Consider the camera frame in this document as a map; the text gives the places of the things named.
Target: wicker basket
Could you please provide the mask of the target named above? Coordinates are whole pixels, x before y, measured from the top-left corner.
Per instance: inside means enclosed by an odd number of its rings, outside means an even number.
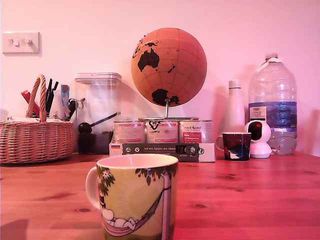
[[[42,74],[39,75],[33,86],[26,118],[32,117],[40,83],[39,121],[0,121],[1,163],[47,162],[68,157],[74,151],[73,122],[47,122],[46,79]]]

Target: small cup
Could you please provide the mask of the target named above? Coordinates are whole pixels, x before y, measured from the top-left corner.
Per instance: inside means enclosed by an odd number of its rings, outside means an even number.
[[[221,149],[218,144],[218,150],[224,152],[225,160],[232,161],[248,161],[250,158],[250,143],[251,132],[223,132],[222,136],[216,138],[216,143],[219,138],[223,139],[223,148]]]
[[[99,160],[85,190],[100,210],[107,240],[172,240],[176,219],[178,159],[128,154]]]

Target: metal globe stand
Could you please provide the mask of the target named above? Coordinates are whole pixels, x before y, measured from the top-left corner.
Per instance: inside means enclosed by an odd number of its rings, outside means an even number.
[[[161,117],[139,117],[139,121],[161,121],[161,120],[199,120],[198,117],[168,117],[169,98],[165,100],[165,115]]]

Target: light switch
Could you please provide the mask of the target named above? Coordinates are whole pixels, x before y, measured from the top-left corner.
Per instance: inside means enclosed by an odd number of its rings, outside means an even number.
[[[39,32],[4,32],[2,33],[2,52],[4,54],[39,53]]]
[[[19,47],[19,39],[18,38],[13,39],[13,45],[16,47]]]

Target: cardboard box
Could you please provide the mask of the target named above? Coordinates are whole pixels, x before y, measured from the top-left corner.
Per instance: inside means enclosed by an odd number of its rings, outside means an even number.
[[[165,154],[179,162],[215,162],[214,143],[110,143],[110,157],[127,154]]]

